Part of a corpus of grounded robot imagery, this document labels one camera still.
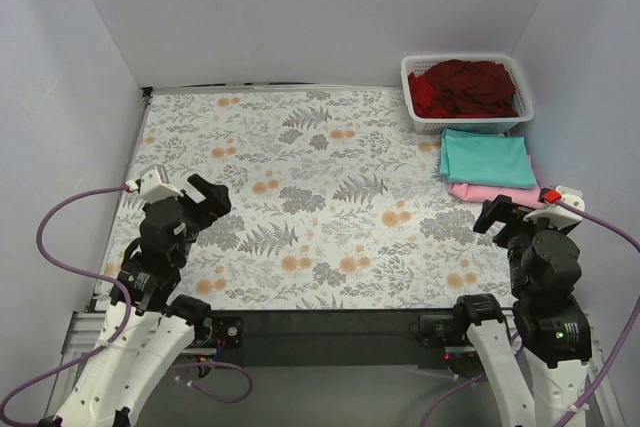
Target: floral tablecloth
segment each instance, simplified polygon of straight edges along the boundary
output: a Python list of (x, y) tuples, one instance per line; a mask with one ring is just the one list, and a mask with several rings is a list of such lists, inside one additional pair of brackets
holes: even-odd
[[(214, 309), (450, 307), (510, 300), (506, 252), (471, 231), (480, 205), (438, 175), (437, 136), (417, 135), (395, 89), (155, 95), (132, 165), (199, 173), (233, 210), (201, 233), (175, 294)], [(142, 202), (118, 209), (104, 270), (138, 235)], [(97, 310), (109, 284), (96, 286)]]

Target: pink towel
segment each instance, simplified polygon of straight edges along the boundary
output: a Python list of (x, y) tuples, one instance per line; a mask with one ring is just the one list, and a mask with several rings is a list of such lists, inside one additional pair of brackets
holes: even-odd
[(485, 200), (494, 200), (498, 195), (506, 195), (511, 197), (516, 204), (525, 205), (533, 209), (542, 209), (544, 207), (543, 204), (538, 202), (540, 187), (537, 184), (536, 188), (531, 190), (473, 184), (449, 184), (449, 193), (466, 202), (484, 202)]

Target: teal towel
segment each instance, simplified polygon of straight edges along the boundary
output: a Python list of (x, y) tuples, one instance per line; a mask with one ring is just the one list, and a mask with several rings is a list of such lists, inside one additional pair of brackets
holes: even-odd
[(536, 178), (523, 137), (501, 137), (446, 129), (440, 175), (450, 183), (533, 189)]

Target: red cloth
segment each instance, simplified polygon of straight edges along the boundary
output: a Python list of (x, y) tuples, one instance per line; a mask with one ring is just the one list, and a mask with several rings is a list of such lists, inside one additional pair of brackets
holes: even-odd
[(409, 74), (409, 90), (416, 115), (425, 119), (518, 117), (516, 87), (494, 62), (441, 62), (418, 77)]

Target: plastic laundry basket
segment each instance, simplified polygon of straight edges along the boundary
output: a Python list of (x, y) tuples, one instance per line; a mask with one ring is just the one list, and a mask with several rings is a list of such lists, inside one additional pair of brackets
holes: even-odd
[[(513, 109), (518, 117), (505, 117), (493, 119), (423, 119), (418, 117), (413, 109), (411, 92), (409, 90), (409, 74), (416, 76), (423, 74), (436, 64), (447, 60), (489, 60), (496, 64), (504, 65), (509, 76), (516, 86), (516, 95), (513, 98)], [(524, 76), (515, 61), (501, 54), (447, 54), (447, 55), (413, 55), (402, 59), (401, 64), (402, 88), (404, 100), (409, 109), (409, 115), (413, 119), (413, 126), (418, 134), (438, 134), (444, 129), (465, 130), (467, 132), (480, 132), (483, 134), (502, 134), (515, 127), (520, 122), (527, 122), (533, 118), (533, 103), (531, 95), (525, 85)]]

